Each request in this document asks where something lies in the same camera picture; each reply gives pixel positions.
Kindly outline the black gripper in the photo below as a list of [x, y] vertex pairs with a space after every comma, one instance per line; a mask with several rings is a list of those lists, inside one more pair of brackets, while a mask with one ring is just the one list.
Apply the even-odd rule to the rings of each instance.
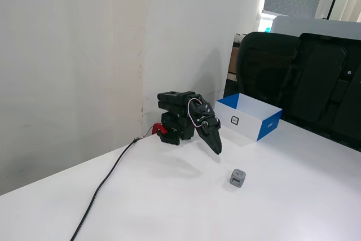
[[221, 154], [222, 141], [219, 135], [221, 122], [215, 116], [210, 103], [201, 97], [190, 98], [187, 104], [187, 113], [200, 138], [214, 153]]

